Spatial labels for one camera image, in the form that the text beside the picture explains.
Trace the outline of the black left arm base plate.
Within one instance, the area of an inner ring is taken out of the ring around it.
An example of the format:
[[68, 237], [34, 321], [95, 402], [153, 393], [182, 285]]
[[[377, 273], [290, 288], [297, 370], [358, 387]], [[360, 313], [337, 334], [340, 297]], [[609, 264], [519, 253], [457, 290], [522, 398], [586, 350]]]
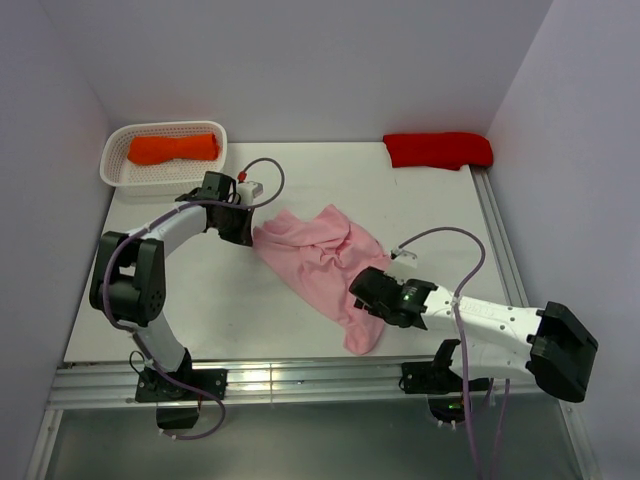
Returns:
[[[196, 369], [181, 382], [223, 400], [227, 376], [226, 369]], [[180, 387], [151, 369], [145, 369], [139, 377], [134, 397], [137, 403], [196, 401], [203, 398], [202, 394]]]

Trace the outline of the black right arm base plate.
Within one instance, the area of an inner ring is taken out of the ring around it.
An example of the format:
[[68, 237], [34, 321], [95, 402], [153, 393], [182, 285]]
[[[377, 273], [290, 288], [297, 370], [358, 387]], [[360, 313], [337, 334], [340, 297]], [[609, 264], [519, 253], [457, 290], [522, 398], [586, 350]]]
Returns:
[[450, 368], [432, 361], [404, 362], [398, 386], [409, 395], [447, 395], [462, 393], [463, 379]]

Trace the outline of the pink t shirt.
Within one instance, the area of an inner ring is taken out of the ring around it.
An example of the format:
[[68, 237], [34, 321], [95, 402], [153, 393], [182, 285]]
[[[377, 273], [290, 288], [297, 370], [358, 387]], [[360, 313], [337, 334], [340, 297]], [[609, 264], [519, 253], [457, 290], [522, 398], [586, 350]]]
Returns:
[[363, 270], [384, 271], [391, 264], [368, 231], [334, 205], [308, 221], [283, 209], [253, 230], [253, 249], [302, 300], [343, 329], [347, 351], [365, 355], [374, 349], [384, 321], [356, 308], [349, 292]]

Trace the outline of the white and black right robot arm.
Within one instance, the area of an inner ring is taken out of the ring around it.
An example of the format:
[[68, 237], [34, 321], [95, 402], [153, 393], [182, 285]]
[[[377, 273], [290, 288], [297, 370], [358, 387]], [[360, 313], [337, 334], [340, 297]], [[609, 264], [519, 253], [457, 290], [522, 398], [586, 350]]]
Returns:
[[391, 326], [443, 335], [431, 360], [403, 366], [401, 387], [408, 394], [477, 392], [490, 380], [509, 379], [533, 382], [563, 401], [585, 399], [598, 342], [563, 304], [536, 309], [457, 297], [374, 267], [359, 273], [349, 291], [355, 307]]

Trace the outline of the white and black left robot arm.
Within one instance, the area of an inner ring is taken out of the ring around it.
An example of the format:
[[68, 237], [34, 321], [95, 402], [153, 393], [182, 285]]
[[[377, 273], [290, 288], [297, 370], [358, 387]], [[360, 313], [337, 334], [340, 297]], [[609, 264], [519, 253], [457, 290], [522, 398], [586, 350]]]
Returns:
[[175, 199], [173, 209], [129, 232], [102, 235], [89, 290], [92, 308], [131, 335], [144, 361], [143, 386], [167, 400], [196, 392], [191, 355], [164, 314], [165, 260], [192, 237], [210, 229], [240, 246], [253, 244], [252, 205], [263, 186], [216, 172]]

